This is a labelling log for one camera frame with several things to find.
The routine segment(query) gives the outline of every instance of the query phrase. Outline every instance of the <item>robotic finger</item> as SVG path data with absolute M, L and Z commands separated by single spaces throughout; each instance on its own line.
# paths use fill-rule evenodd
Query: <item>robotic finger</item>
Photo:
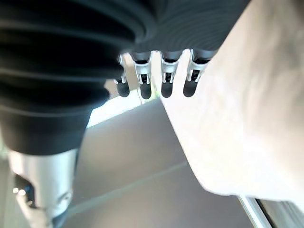
M 9 152 L 16 200 L 32 228 L 59 228 L 73 196 L 77 150 L 37 156 Z
M 143 99 L 151 97 L 151 52 L 130 53 Z
M 172 94 L 173 80 L 179 64 L 182 51 L 162 51 L 161 52 L 161 94 L 168 98 Z
M 204 74 L 208 62 L 215 53 L 216 51 L 191 50 L 187 77 L 183 89 L 186 97 L 194 95 L 199 79 Z
M 122 55 L 119 55 L 118 62 L 119 64 L 124 68 L 124 61 L 123 61 Z M 123 71 L 123 74 L 121 77 L 114 79 L 114 82 L 116 84 L 117 92 L 122 97 L 127 97 L 130 94 L 130 88 L 127 81 L 127 75 L 125 70 Z

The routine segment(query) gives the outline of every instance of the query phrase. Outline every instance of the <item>white cloth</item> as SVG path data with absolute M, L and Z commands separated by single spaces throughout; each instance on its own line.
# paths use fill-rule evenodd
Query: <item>white cloth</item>
M 180 59 L 162 102 L 206 190 L 304 203 L 304 10 L 292 2 L 253 0 L 191 98 L 190 53 Z

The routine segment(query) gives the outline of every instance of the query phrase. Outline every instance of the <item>robotic hand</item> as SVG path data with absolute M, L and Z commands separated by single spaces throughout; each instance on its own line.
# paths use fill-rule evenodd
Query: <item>robotic hand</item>
M 127 83 L 117 57 L 134 53 L 147 99 L 150 54 L 161 50 L 162 93 L 170 96 L 181 50 L 217 50 L 248 2 L 0 2 L 0 124 L 13 192 L 32 228 L 58 228 L 66 218 L 91 111 L 108 99 L 107 79 Z M 191 66 L 186 83 L 197 83 L 194 71 L 204 66 Z

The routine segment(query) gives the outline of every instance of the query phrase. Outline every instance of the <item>gray floor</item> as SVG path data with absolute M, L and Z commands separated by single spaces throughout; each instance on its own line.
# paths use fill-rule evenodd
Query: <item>gray floor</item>
M 7 196 L 0 227 L 27 228 L 11 189 Z M 198 184 L 160 100 L 154 100 L 87 130 L 64 227 L 252 225 L 237 198 L 208 193 Z

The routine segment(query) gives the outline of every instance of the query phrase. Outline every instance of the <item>black fingertip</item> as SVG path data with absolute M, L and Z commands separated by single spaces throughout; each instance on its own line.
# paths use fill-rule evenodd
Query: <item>black fingertip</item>
M 172 90 L 173 90 L 173 83 L 166 82 L 166 83 L 162 83 L 161 86 L 162 86 L 161 95 L 165 98 L 170 97 L 172 94 Z
M 126 81 L 125 83 L 118 83 L 117 91 L 120 96 L 127 97 L 130 94 L 128 81 Z
M 151 97 L 151 84 L 141 85 L 141 95 L 143 99 L 149 99 Z
M 190 82 L 185 81 L 184 90 L 183 90 L 185 97 L 193 96 L 197 85 L 198 84 L 195 81 L 190 81 Z

